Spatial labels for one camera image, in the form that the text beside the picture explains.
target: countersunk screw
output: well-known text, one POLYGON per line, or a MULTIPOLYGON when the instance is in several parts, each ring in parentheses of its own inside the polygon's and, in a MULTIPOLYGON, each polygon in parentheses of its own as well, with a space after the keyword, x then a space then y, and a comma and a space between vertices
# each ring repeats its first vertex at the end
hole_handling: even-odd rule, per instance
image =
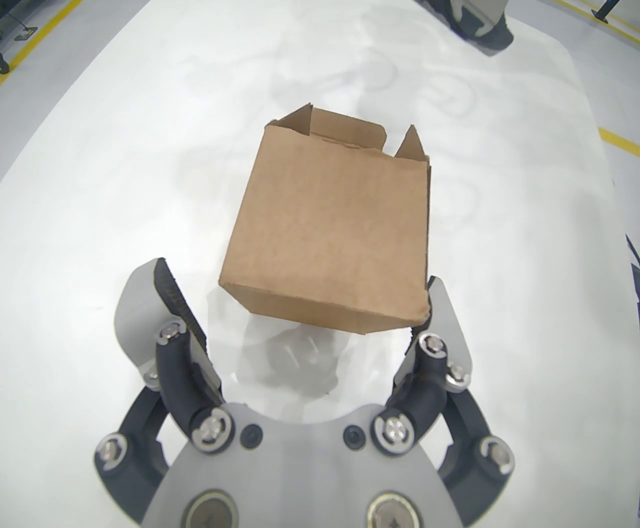
POLYGON ((394 444, 404 442, 406 434, 406 427, 400 421, 400 418, 395 416, 387 418, 387 421, 385 422, 385 436, 388 438, 389 442, 394 444))

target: box flap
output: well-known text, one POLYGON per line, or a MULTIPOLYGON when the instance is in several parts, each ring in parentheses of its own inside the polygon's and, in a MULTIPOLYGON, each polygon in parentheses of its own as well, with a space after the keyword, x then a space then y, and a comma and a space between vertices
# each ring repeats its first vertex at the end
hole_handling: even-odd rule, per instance
POLYGON ((429 158, 422 149, 422 143, 420 142, 415 126, 411 125, 407 130, 402 145, 400 145, 400 148, 396 152, 396 157, 429 162, 429 158))
POLYGON ((387 140, 382 125, 319 108, 314 108, 311 114, 311 133, 340 143, 377 150, 382 150, 387 140))
POLYGON ((302 108, 298 108, 295 112, 291 112, 282 119, 271 121, 269 125, 295 130, 300 134, 308 136, 311 128, 311 113, 313 109, 314 107, 311 103, 305 104, 302 108))

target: metal post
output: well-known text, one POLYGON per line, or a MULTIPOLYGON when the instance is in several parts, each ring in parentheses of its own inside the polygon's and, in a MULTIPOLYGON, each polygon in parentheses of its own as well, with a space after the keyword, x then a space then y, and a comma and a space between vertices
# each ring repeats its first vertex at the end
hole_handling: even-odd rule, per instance
POLYGON ((609 21, 605 17, 609 13, 611 13, 611 10, 616 6, 618 2, 620 2, 620 0, 607 0, 598 11, 592 9, 591 13, 593 13, 593 16, 601 22, 608 24, 609 21))

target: white floor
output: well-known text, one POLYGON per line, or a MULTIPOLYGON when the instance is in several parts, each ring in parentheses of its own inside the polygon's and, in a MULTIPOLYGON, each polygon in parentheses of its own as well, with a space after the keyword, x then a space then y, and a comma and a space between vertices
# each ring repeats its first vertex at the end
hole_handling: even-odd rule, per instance
MULTIPOLYGON (((561 42, 571 53, 598 126, 640 144, 640 46, 547 1, 509 0, 507 13, 561 42)), ((568 1, 589 11, 580 0, 568 1)), ((640 28, 639 2, 622 0, 612 14, 640 28)), ((627 31, 640 38, 632 29, 627 31)), ((625 228, 640 245, 640 157, 608 143, 605 151, 625 228)))

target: bolt head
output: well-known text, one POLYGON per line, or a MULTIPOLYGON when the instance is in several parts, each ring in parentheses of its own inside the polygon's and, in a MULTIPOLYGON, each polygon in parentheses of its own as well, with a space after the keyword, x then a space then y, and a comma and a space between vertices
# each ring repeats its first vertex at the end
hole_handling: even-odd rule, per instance
POLYGON ((171 323, 165 326, 160 332, 160 337, 163 339, 171 339, 180 333, 180 325, 178 323, 171 323))
POLYGON ((115 440, 109 440, 100 446, 100 449, 98 450, 98 457, 103 462, 110 462, 111 460, 116 460, 116 458, 118 458, 119 450, 118 442, 115 440))
POLYGON ((224 430, 224 424, 221 420, 209 416, 202 421, 199 429, 203 442, 215 442, 224 430))
POLYGON ((505 466, 511 461, 511 455, 500 444, 491 444, 489 456, 498 466, 505 466))
POLYGON ((460 365, 451 365, 449 367, 449 374, 456 381, 465 381, 465 371, 460 365))
POLYGON ((385 436, 390 442, 397 444, 404 442, 407 435, 406 426, 395 416, 388 418, 385 422, 385 436))
POLYGON ((430 335, 426 340, 427 348, 434 353, 444 350, 444 341, 437 335, 430 335))

